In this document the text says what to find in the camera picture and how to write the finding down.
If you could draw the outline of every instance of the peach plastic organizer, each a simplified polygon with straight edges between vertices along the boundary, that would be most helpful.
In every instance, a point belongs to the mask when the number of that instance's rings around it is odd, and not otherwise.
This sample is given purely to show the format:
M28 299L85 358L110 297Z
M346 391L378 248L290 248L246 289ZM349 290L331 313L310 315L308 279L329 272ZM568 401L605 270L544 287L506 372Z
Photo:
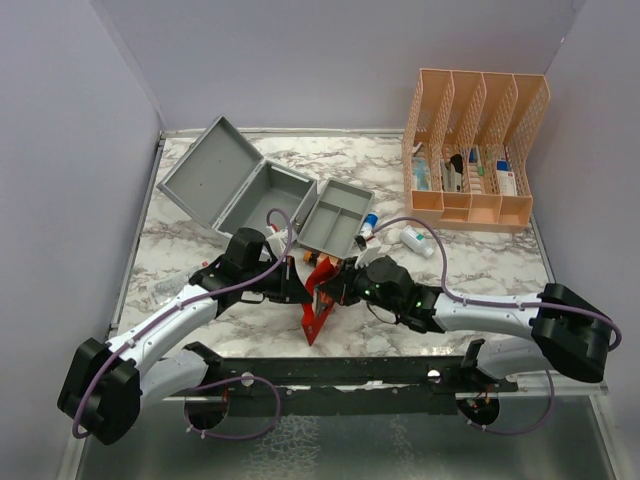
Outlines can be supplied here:
M408 213L437 228L522 232L533 198L525 161L549 105L544 75L421 69L402 141ZM413 147L423 148L431 190L412 188ZM484 167L482 194L472 193L469 154L476 145ZM462 191L442 189L441 161L464 160ZM500 193L496 163L505 157L517 196Z

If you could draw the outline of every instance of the gray wall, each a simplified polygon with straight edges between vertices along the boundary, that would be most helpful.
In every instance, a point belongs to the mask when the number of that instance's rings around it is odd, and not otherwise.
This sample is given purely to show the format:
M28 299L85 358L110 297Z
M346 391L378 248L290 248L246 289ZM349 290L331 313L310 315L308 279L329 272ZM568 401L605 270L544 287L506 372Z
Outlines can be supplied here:
M558 281L619 323L606 381L640 472L640 2L590 0L548 71L549 112L528 162Z
M0 478L54 478L77 345L104 335L159 123L87 0L0 29Z
M584 0L93 2L175 129L402 128L418 68L543 73Z

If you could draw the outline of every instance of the red object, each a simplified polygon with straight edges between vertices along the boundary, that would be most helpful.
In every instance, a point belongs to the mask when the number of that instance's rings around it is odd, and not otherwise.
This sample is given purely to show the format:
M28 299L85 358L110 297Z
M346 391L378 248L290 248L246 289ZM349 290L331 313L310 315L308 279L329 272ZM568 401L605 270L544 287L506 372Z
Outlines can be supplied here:
M326 257L322 262L320 262L320 264L318 264L311 275L309 275L309 278L304 284L307 292L313 296L313 294L316 293L315 290L318 285L322 282L326 282L330 278L333 278L337 273L338 269L331 264L329 257ZM309 303L302 305L304 315L302 316L302 321L300 323L302 324L302 330L307 337L309 346L313 345L313 342L320 333L325 320L329 316L329 313L335 304L334 300L321 292L317 292L315 299L315 310Z

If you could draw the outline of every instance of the marble table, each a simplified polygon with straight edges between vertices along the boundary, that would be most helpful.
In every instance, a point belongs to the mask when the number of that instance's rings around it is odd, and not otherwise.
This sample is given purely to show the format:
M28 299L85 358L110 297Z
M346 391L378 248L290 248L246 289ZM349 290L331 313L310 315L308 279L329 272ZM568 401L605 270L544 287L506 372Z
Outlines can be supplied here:
M380 221L403 212L400 137L248 138L266 158L317 178L320 189L328 178L335 177L374 190L374 211ZM154 185L194 140L166 140ZM406 267L415 280L437 285L442 268L439 255L425 259L400 243L403 226L399 223L381 232L383 252ZM532 228L517 235L447 230L441 235L450 259L447 280L458 291L512 295L541 291L548 281ZM186 278L190 269L214 260L222 251L222 242L212 231L191 220L154 188L118 331L132 328L159 308L161 301L152 293L160 290L164 278ZM304 281L311 268L303 264L302 253L299 247L293 251ZM237 304L194 331L176 349L200 341L226 357L458 355L464 353L469 341L480 338L472 332L420 335L404 326L382 323L360 303L336 307L310 347L300 327L301 317L299 305Z

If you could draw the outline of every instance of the box lid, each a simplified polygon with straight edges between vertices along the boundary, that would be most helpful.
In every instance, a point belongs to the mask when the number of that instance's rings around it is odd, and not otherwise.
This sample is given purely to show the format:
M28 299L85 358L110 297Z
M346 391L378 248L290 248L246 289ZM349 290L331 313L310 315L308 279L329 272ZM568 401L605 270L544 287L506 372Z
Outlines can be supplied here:
M218 117L158 184L204 227L213 227L262 160L262 154L225 117Z

